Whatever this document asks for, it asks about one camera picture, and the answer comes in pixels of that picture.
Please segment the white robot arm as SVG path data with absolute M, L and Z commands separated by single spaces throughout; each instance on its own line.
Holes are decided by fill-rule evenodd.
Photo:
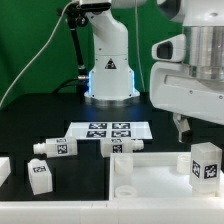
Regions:
M 133 5 L 80 0 L 94 38 L 95 64 L 85 93 L 90 102 L 118 104 L 139 96 L 128 63 L 127 28 L 111 12 Z M 156 0 L 156 6 L 182 32 L 151 48 L 152 105 L 171 112 L 180 133 L 190 130 L 189 117 L 224 125 L 224 0 Z

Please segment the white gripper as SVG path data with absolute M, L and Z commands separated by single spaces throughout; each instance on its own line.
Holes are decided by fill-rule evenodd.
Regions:
M 178 141 L 190 143 L 188 117 L 224 125 L 224 81 L 191 77 L 188 66 L 156 62 L 150 75 L 150 100 L 154 107 L 174 112 Z

